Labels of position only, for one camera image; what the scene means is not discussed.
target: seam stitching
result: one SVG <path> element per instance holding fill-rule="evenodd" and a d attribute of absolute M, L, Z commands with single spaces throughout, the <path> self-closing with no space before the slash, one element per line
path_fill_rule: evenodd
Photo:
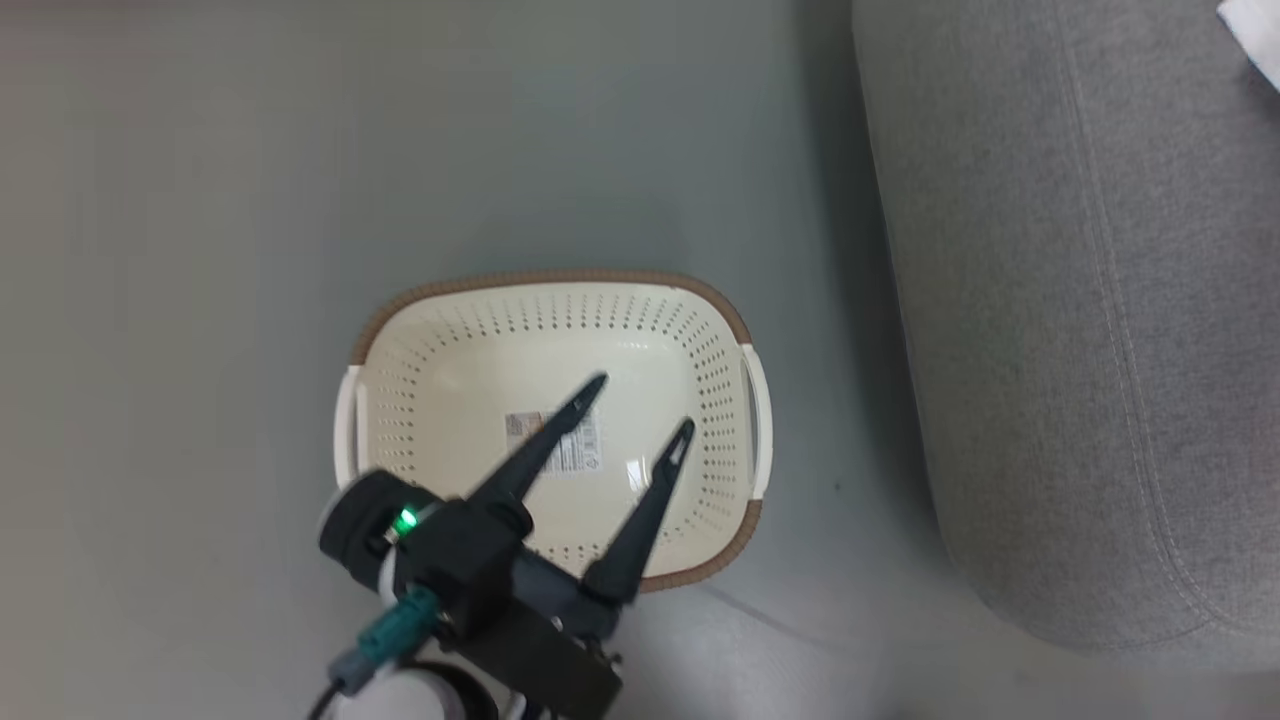
<path fill-rule="evenodd" d="M 1062 76 L 1062 68 L 1061 68 L 1061 64 L 1059 64 L 1059 86 L 1060 86 L 1060 90 L 1062 91 L 1062 95 L 1064 95 L 1065 100 L 1068 101 L 1068 104 L 1070 106 L 1070 110 L 1071 110 L 1070 120 L 1071 120 L 1071 127 L 1073 127 L 1074 132 L 1070 133 L 1070 135 L 1071 135 L 1071 145 L 1073 145 L 1073 149 L 1075 150 L 1073 152 L 1073 155 L 1075 158 L 1075 170 L 1076 170 L 1076 174 L 1079 176 L 1079 178 L 1082 181 L 1082 184 L 1085 184 L 1085 183 L 1088 183 L 1089 173 L 1087 172 L 1087 168 L 1084 167 L 1085 158 L 1084 158 L 1084 154 L 1080 151 L 1080 145 L 1082 143 L 1087 143 L 1087 137 L 1085 137 L 1085 129 L 1084 129 L 1084 119 L 1082 117 L 1083 115 L 1083 110 L 1080 108 L 1080 99 L 1079 99 L 1079 91 L 1080 91 L 1080 88 L 1079 88 L 1079 83 L 1076 82 L 1076 78 L 1075 78 L 1076 70 L 1075 70 L 1074 55 L 1070 51 L 1068 40 L 1066 40 L 1066 33 L 1062 29 L 1064 28 L 1064 22 L 1062 22 L 1062 18 L 1061 18 L 1061 8 L 1060 8 L 1060 5 L 1059 5 L 1059 3 L 1056 0 L 1050 0 L 1050 5 L 1052 6 L 1052 10 L 1053 10 L 1053 22 L 1055 22 L 1053 29 L 1055 29 L 1055 35 L 1057 36 L 1059 49 L 1062 53 L 1062 58 L 1066 60 L 1065 64 L 1066 64 L 1066 72 L 1068 72 L 1068 76 L 1069 76 L 1069 77 L 1064 77 Z M 1070 85 L 1071 92 L 1068 92 L 1068 85 Z M 1143 487 L 1146 484 L 1144 478 L 1143 478 L 1144 473 L 1142 471 L 1143 470 L 1142 469 L 1142 461 L 1140 461 L 1139 455 L 1138 455 L 1138 442 L 1137 442 L 1137 438 L 1134 437 L 1134 432 L 1133 432 L 1133 419 L 1130 416 L 1129 395 L 1125 391 L 1124 373 L 1123 373 L 1123 370 L 1120 368 L 1120 354 L 1119 354 L 1119 348 L 1116 346 L 1116 336 L 1115 336 L 1114 323 L 1111 322 L 1111 310 L 1107 307 L 1107 305 L 1108 305 L 1107 288 L 1106 288 L 1106 284 L 1103 283 L 1103 279 L 1102 279 L 1102 266 L 1098 263 L 1098 250 L 1097 250 L 1096 245 L 1097 245 L 1097 236 L 1101 234 L 1098 232 L 1100 231 L 1100 228 L 1098 228 L 1100 222 L 1098 222 L 1097 214 L 1096 214 L 1094 208 L 1093 208 L 1093 201 L 1091 201 L 1091 197 L 1088 197 L 1083 191 L 1082 191 L 1080 201 L 1082 201 L 1085 217 L 1088 218 L 1088 232 L 1087 232 L 1087 234 L 1089 237 L 1089 241 L 1087 243 L 1087 247 L 1088 247 L 1088 251 L 1089 251 L 1089 258 L 1091 258 L 1091 260 L 1093 263 L 1093 279 L 1097 283 L 1098 293 L 1101 295 L 1102 316 L 1103 316 L 1103 319 L 1106 320 L 1106 324 L 1107 324 L 1107 337 L 1108 337 L 1110 345 L 1111 345 L 1111 360 L 1112 360 L 1112 364 L 1115 365 L 1116 386 L 1117 386 L 1117 389 L 1120 391 L 1120 405 L 1121 405 L 1121 409 L 1124 410 L 1125 428 L 1126 428 L 1128 436 L 1129 436 L 1129 448 L 1130 448 L 1130 452 L 1133 455 L 1134 475 L 1135 475 L 1135 478 L 1138 480 L 1138 498 L 1139 498 L 1139 502 L 1142 505 L 1143 521 L 1144 521 L 1144 524 L 1147 527 L 1147 539 L 1151 542 L 1151 548 L 1152 548 L 1152 551 L 1155 551 L 1156 559 L 1160 561 L 1160 566 L 1161 566 L 1161 569 L 1165 573 L 1165 578 L 1172 585 L 1174 591 L 1178 592 L 1178 596 L 1181 597 L 1183 602 L 1187 603 L 1187 607 L 1189 607 L 1192 610 L 1192 612 L 1194 612 L 1202 620 L 1211 621 L 1212 619 L 1208 618 L 1208 616 L 1206 616 L 1206 614 L 1197 606 L 1197 603 L 1193 602 L 1192 598 L 1187 597 L 1187 593 L 1183 592 L 1181 583 L 1179 583 L 1176 580 L 1176 578 L 1174 578 L 1174 574 L 1172 574 L 1172 571 L 1169 568 L 1169 561 L 1165 560 L 1165 553 L 1160 548 L 1161 543 L 1158 543 L 1157 539 L 1156 539 L 1156 532 L 1155 532 L 1155 528 L 1152 527 L 1152 521 L 1151 521 L 1151 515 L 1153 512 L 1152 512 L 1152 509 L 1148 509 L 1147 491 Z"/>
<path fill-rule="evenodd" d="M 1162 646 L 1162 644 L 1169 644 L 1169 643 L 1171 643 L 1174 641 L 1185 638 L 1187 635 L 1190 635 L 1190 634 L 1196 633 L 1197 630 L 1202 630 L 1202 629 L 1204 629 L 1207 626 L 1211 626 L 1211 624 L 1212 624 L 1212 621 L 1210 621 L 1210 620 L 1199 620 L 1198 623 L 1196 623 L 1190 628 L 1187 628 L 1184 630 L 1175 630 L 1174 633 L 1170 633 L 1167 635 L 1158 635 L 1158 637 L 1155 637 L 1155 638 L 1147 638 L 1147 639 L 1142 639 L 1142 641 L 1119 642 L 1119 643 L 1071 642 L 1071 641 L 1064 641 L 1061 638 L 1055 638 L 1053 635 L 1051 635 L 1048 633 L 1041 634 L 1041 633 L 1033 632 L 1032 634 L 1039 637 L 1041 639 L 1052 642 L 1055 644 L 1060 644 L 1062 647 L 1069 647 L 1071 650 L 1076 650 L 1076 651 L 1082 651 L 1082 652 L 1093 652 L 1093 651 L 1129 652 L 1129 651 L 1134 651 L 1134 650 L 1149 650 L 1149 648 L 1158 647 L 1158 646 Z"/>
<path fill-rule="evenodd" d="M 1106 251 L 1107 274 L 1110 275 L 1108 279 L 1110 279 L 1110 284 L 1111 284 L 1111 295 L 1114 296 L 1114 302 L 1116 304 L 1116 324 L 1120 325 L 1120 331 L 1124 333 L 1124 341 L 1125 341 L 1125 370 L 1128 372 L 1128 374 L 1132 374 L 1133 391 L 1134 391 L 1134 395 L 1138 398 L 1138 405 L 1133 410 L 1134 410 L 1134 415 L 1137 415 L 1137 419 L 1138 419 L 1139 430 L 1143 434 L 1142 439 L 1144 441 L 1143 445 L 1146 446 L 1146 457 L 1149 459 L 1149 473 L 1148 474 L 1149 474 L 1151 483 L 1152 483 L 1152 498 L 1153 498 L 1153 507 L 1155 507 L 1155 511 L 1156 511 L 1156 525 L 1160 529 L 1161 537 L 1164 539 L 1166 539 L 1167 543 L 1169 543 L 1169 555 L 1170 555 L 1170 559 L 1172 560 L 1175 571 L 1178 573 L 1178 575 L 1181 579 L 1187 580 L 1187 583 L 1190 584 L 1190 588 L 1188 588 L 1188 589 L 1192 592 L 1192 594 L 1196 596 L 1196 600 L 1198 600 L 1201 605 L 1203 605 L 1204 607 L 1207 607 L 1207 611 L 1206 611 L 1204 609 L 1194 607 L 1193 606 L 1193 609 L 1197 611 L 1197 614 L 1204 616 L 1203 614 L 1208 612 L 1210 615 L 1212 615 L 1212 618 L 1206 618 L 1206 620 L 1216 621 L 1216 624 L 1219 624 L 1220 626 L 1222 626 L 1224 630 L 1226 630 L 1229 633 L 1233 633 L 1233 634 L 1244 634 L 1244 633 L 1240 632 L 1239 628 L 1247 628 L 1247 629 L 1252 629 L 1252 630 L 1256 630 L 1256 632 L 1257 630 L 1262 630 L 1262 632 L 1280 630 L 1280 626 L 1277 626 L 1277 625 L 1258 624 L 1258 623 L 1252 623 L 1252 621 L 1248 621 L 1248 620 L 1243 620 L 1240 618 L 1233 618 L 1229 612 L 1226 612 L 1222 609 L 1217 607 L 1208 598 L 1207 593 L 1196 582 L 1196 578 L 1187 569 L 1185 564 L 1183 562 L 1183 560 L 1181 560 L 1181 557 L 1180 557 L 1180 555 L 1178 552 L 1178 541 L 1174 538 L 1172 527 L 1169 523 L 1169 512 L 1167 512 L 1167 509 L 1166 509 L 1165 501 L 1164 501 L 1164 492 L 1160 488 L 1160 468 L 1158 468 L 1158 464 L 1156 462 L 1155 446 L 1153 446 L 1152 439 L 1151 439 L 1151 427 L 1149 427 L 1149 424 L 1147 421 L 1148 413 L 1147 413 L 1146 400 L 1144 400 L 1143 393 L 1142 393 L 1142 378 L 1138 374 L 1138 357 L 1137 357 L 1137 354 L 1134 351 L 1133 337 L 1129 333 L 1128 310 L 1125 309 L 1124 290 L 1120 286 L 1120 272 L 1119 272 L 1119 268 L 1116 265 L 1115 241 L 1114 241 L 1112 233 L 1111 233 L 1111 222 L 1110 222 L 1108 215 L 1107 215 L 1107 204 L 1106 204 L 1106 199 L 1105 199 L 1105 196 L 1103 196 L 1103 193 L 1101 191 L 1102 190 L 1102 183 L 1101 183 L 1101 179 L 1098 177 L 1097 156 L 1096 156 L 1096 152 L 1094 152 L 1094 149 L 1093 149 L 1093 143 L 1091 141 L 1091 136 L 1089 136 L 1089 131 L 1088 131 L 1088 120 L 1085 119 L 1084 111 L 1083 111 L 1083 109 L 1080 106 L 1082 105 L 1080 100 L 1082 100 L 1082 96 L 1083 96 L 1083 88 L 1082 88 L 1080 82 L 1079 82 L 1079 73 L 1076 72 L 1076 68 L 1075 68 L 1075 54 L 1071 51 L 1070 46 L 1066 42 L 1066 36 L 1065 36 L 1065 32 L 1062 29 L 1061 8 L 1060 8 L 1060 5 L 1059 5 L 1059 3 L 1056 0 L 1052 0 L 1052 3 L 1053 3 L 1053 8 L 1055 8 L 1055 17 L 1056 17 L 1056 20 L 1057 20 L 1059 38 L 1060 38 L 1062 50 L 1064 50 L 1066 60 L 1068 60 L 1068 69 L 1069 69 L 1069 73 L 1070 73 L 1071 90 L 1073 90 L 1071 109 L 1074 111 L 1074 117 L 1075 117 L 1075 120 L 1078 123 L 1078 129 L 1079 129 L 1080 140 L 1082 140 L 1082 142 L 1084 145 L 1084 149 L 1085 149 L 1085 152 L 1087 152 L 1087 165 L 1088 165 L 1088 172 L 1089 172 L 1088 184 L 1089 184 L 1089 190 L 1092 191 L 1092 195 L 1093 195 L 1093 201 L 1088 202 L 1088 205 L 1096 206 L 1097 208 L 1097 213 L 1098 213 L 1097 218 L 1094 218 L 1094 215 L 1091 213 L 1091 219 L 1094 219 L 1096 224 L 1098 225 L 1098 229 L 1101 231 L 1101 232 L 1098 232 L 1098 237 L 1101 238 L 1102 245 L 1103 245 L 1105 251 Z M 1101 283 L 1102 282 L 1102 269 L 1097 266 L 1098 260 L 1097 260 L 1097 255 L 1094 252 L 1094 249 L 1092 246 L 1091 246 L 1091 254 L 1094 256 L 1093 261 L 1094 261 L 1094 265 L 1096 265 L 1096 272 L 1098 273 L 1098 282 Z M 1103 290 L 1102 292 L 1103 292 L 1103 296 L 1106 296 L 1106 291 Z M 1111 325 L 1111 323 L 1110 323 L 1110 319 L 1108 319 L 1107 320 L 1107 331 L 1108 331 L 1108 333 L 1111 332 L 1111 327 L 1110 325 Z M 1114 352 L 1115 351 L 1115 337 L 1114 336 L 1111 337 L 1111 342 L 1112 342 L 1112 352 Z M 1119 361 L 1117 361 L 1117 373 L 1119 373 Z M 1129 424 L 1129 404 L 1128 402 L 1125 404 L 1125 423 L 1126 423 L 1126 425 Z M 1129 428 L 1129 433 L 1130 433 L 1130 443 L 1133 443 L 1134 438 L 1133 438 L 1133 428 L 1132 428 L 1132 425 Z M 1148 462 L 1142 462 L 1142 464 L 1144 466 L 1148 465 Z M 1151 529 L 1149 520 L 1148 520 L 1148 529 Z M 1161 559 L 1161 564 L 1164 565 L 1164 559 Z M 1183 600 L 1187 601 L 1188 600 L 1187 596 L 1183 594 L 1183 591 L 1178 587 L 1180 584 L 1181 583 L 1176 583 L 1176 580 L 1175 580 L 1175 585 L 1174 587 L 1175 587 L 1175 589 L 1178 589 L 1178 594 L 1183 596 Z M 1234 628 L 1231 625 L 1238 625 L 1239 628 Z"/>

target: gray floor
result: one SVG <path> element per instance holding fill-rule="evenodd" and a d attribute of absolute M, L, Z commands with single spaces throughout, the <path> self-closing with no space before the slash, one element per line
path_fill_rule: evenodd
<path fill-rule="evenodd" d="M 616 717 L 1275 716 L 950 569 L 842 3 L 47 5 L 0 10 L 0 716 L 301 716 L 376 607 L 314 548 L 357 329 L 566 265 L 721 288 L 778 427 L 748 551 L 626 618 Z"/>

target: label sticker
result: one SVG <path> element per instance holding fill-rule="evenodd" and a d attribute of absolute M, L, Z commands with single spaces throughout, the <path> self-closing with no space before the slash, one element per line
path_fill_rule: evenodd
<path fill-rule="evenodd" d="M 507 451 L 511 452 L 525 438 L 541 429 L 554 415 L 550 413 L 509 413 L 507 415 Z M 561 438 L 556 451 L 543 466 L 544 473 L 582 473 L 600 469 L 600 425 L 595 413 L 588 413 L 577 428 Z"/>

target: teal connector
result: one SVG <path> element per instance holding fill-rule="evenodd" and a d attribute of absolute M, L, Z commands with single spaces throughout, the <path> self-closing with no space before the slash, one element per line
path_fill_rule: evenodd
<path fill-rule="evenodd" d="M 356 647 L 329 665 L 329 680 L 338 692 L 358 693 L 378 669 L 413 652 L 439 625 L 440 602 L 424 587 L 412 587 L 396 606 L 383 612 L 356 641 Z"/>

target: sofa cushion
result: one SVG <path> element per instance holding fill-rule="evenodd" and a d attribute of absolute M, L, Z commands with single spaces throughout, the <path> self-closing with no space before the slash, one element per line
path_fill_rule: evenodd
<path fill-rule="evenodd" d="M 931 483 L 1000 614 L 1280 666 L 1280 94 L 1198 0 L 856 0 Z"/>

